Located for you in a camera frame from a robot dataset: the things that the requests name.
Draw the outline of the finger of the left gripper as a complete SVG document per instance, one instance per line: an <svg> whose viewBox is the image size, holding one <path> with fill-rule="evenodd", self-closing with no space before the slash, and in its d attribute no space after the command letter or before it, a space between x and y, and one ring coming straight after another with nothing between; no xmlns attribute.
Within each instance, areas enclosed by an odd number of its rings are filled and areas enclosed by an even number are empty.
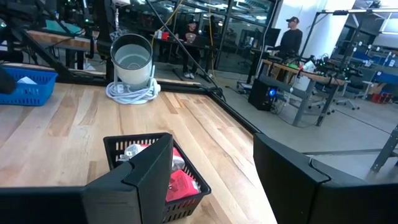
<svg viewBox="0 0 398 224"><path fill-rule="evenodd" d="M0 67L0 94L12 94L16 90L16 81L5 69Z"/></svg>

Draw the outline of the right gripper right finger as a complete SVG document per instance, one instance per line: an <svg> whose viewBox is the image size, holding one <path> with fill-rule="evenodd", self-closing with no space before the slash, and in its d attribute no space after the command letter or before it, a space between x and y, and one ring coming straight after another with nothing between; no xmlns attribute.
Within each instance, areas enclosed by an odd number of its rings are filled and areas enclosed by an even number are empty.
<svg viewBox="0 0 398 224"><path fill-rule="evenodd" d="M262 133L253 158L278 224L398 224L398 183L370 184Z"/></svg>

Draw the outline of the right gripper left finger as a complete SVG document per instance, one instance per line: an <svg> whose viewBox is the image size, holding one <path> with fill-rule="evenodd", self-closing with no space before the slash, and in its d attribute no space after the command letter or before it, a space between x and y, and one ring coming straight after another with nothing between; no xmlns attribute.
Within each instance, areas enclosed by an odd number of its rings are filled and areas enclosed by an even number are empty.
<svg viewBox="0 0 398 224"><path fill-rule="evenodd" d="M79 187L0 188L0 224L161 224L173 137Z"/></svg>

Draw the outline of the red two-port wall charger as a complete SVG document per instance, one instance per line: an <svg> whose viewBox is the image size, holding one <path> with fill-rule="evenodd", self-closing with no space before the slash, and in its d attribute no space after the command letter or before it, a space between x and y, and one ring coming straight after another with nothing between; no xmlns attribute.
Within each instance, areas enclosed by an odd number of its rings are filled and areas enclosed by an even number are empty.
<svg viewBox="0 0 398 224"><path fill-rule="evenodd" d="M197 182L182 170L171 173L166 202L197 195L201 192Z"/></svg>

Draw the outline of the grey office chair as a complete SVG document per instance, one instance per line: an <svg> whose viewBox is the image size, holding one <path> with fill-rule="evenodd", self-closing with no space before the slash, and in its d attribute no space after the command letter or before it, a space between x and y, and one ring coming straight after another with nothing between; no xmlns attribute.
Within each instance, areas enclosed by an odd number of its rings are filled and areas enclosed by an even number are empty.
<svg viewBox="0 0 398 224"><path fill-rule="evenodd" d="M344 105L350 106L352 110L359 110L360 107L356 105L352 99L357 99L360 91L352 86L350 86L350 82L346 82L336 94L336 98L334 99L336 105Z"/></svg>

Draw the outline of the blue plastic basket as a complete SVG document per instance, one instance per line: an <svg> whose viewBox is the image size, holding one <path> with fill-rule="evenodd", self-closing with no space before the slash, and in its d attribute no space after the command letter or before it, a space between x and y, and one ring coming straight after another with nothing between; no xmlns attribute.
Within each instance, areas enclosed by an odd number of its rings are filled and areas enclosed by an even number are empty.
<svg viewBox="0 0 398 224"><path fill-rule="evenodd" d="M17 82L14 93L0 94L0 105L43 106L51 97L58 76L57 72L9 66L5 66L4 69L16 82L23 77L29 77L37 84Z"/></svg>

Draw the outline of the black plastic basket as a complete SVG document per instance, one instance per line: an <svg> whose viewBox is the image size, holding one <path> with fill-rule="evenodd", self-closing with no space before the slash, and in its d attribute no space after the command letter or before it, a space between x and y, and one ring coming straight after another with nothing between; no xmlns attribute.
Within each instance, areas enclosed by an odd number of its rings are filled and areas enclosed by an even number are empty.
<svg viewBox="0 0 398 224"><path fill-rule="evenodd" d="M109 169L113 170L118 165L120 155L132 144L150 145L161 138L165 133L149 133L149 134L134 134L123 136L108 136L103 139L104 148L106 151ZM163 212L163 222L169 223L190 216L201 202L204 196L211 194L211 187L206 180L197 171L191 160L185 154L183 149L174 140L174 147L185 161L182 171L190 176L199 186L200 193L191 195L185 198L166 202Z"/></svg>

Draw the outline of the wooden top desk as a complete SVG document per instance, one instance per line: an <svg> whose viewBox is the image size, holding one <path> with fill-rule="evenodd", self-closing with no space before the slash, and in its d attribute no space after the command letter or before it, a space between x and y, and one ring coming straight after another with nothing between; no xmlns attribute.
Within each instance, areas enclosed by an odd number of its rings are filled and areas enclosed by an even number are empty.
<svg viewBox="0 0 398 224"><path fill-rule="evenodd" d="M72 50L90 51L90 39L86 37L69 37L65 35L51 34L28 30L27 33L38 43L47 46L61 47Z"/></svg>

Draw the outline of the black blue-lit computer case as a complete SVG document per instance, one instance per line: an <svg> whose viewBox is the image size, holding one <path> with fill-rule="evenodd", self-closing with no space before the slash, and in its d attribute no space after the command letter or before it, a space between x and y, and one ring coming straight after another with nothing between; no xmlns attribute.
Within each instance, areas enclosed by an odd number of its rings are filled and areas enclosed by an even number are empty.
<svg viewBox="0 0 398 224"><path fill-rule="evenodd" d="M270 86L258 79L254 80L248 102L260 111L270 111L277 93L276 86Z"/></svg>

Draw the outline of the white cylindrical cup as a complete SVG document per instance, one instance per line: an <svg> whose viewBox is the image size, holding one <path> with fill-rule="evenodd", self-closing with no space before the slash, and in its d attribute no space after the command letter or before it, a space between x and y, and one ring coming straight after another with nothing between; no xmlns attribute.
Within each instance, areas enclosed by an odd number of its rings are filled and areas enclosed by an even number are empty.
<svg viewBox="0 0 398 224"><path fill-rule="evenodd" d="M118 78L133 90L147 88L154 77L153 49L138 34L124 34L111 45L111 60Z"/></svg>

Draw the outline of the wooden top workbench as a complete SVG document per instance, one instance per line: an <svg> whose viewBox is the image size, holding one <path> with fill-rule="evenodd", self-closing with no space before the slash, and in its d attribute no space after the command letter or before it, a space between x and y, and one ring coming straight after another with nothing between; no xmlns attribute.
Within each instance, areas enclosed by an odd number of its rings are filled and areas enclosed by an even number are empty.
<svg viewBox="0 0 398 224"><path fill-rule="evenodd" d="M286 92L288 96L293 95L296 96L298 99L300 99L299 105L292 104L290 100L285 101L286 103L290 104L291 106L297 109L297 113L292 122L292 126L296 127L299 127L299 123L301 122L303 115L313 115L313 116L318 115L317 122L315 123L315 125L321 126L328 112L332 113L330 106L336 95L337 90L339 89L340 86L346 84L344 80L336 79L333 77L323 77L316 73L306 72L296 68L288 67L281 63L271 62L269 60L262 60L262 64L267 65L267 69L264 69L264 78L263 78L266 84L271 86L276 86L279 90ZM277 75L273 76L272 71L274 68L278 68L282 72L291 73L292 81L278 80ZM298 83L304 77L307 77L309 79L309 83L306 89L302 90L294 87L294 84ZM306 112L306 109L308 109L309 107L310 97L312 96L312 92L315 88L316 83L331 85L332 89L331 92L328 94L326 102L322 106L321 112L308 113Z"/></svg>

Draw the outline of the person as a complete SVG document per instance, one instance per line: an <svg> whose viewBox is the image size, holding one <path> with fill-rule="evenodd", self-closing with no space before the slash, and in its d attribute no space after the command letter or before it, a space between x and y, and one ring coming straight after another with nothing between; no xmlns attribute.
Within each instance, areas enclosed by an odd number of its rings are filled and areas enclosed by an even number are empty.
<svg viewBox="0 0 398 224"><path fill-rule="evenodd" d="M277 51L276 56L280 58L297 55L303 38L303 32L297 27L300 22L299 18L291 17L286 21L288 22L288 30L284 32L280 45L274 47L274 50Z"/></svg>
<svg viewBox="0 0 398 224"><path fill-rule="evenodd" d="M194 43L198 35L199 33L198 33L197 23L193 19L189 20L189 22L183 28L181 28L177 33L178 39L188 44ZM197 48L188 47L188 46L185 46L185 48L196 62L200 61L201 55L200 51ZM190 70L188 69L188 55L183 54L184 77L194 79L197 69L198 66L195 63L193 63L192 68Z"/></svg>

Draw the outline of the black aluminium rig frame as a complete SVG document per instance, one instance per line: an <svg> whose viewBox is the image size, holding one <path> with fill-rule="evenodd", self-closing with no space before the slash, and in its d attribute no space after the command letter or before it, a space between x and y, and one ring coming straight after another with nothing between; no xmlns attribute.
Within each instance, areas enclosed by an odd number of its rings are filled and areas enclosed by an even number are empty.
<svg viewBox="0 0 398 224"><path fill-rule="evenodd" d="M46 61L50 68L58 72L57 81L60 83L72 83L79 85L93 85L106 86L113 81L116 81L113 62L111 61L111 29L109 28L108 18L99 18L99 36L97 38L97 50L100 55L106 59L106 75L101 78L97 75L86 75L84 71L72 71L59 62L52 54L48 53L34 38L30 35L22 25L22 22L35 22L37 18L42 15L42 11L46 11L50 17L55 14L50 12L48 7L40 0L34 0L35 4L22 4L10 0L0 0L0 18L5 20L11 33L23 44L30 47L37 53L44 61ZM200 83L185 82L178 80L163 79L159 81L160 86L165 91L177 93L189 93L207 95L222 107L230 116L239 122L250 133L258 133L260 130L250 123L246 118L241 116L237 111L226 103L223 91L217 85L208 88Z"/></svg>

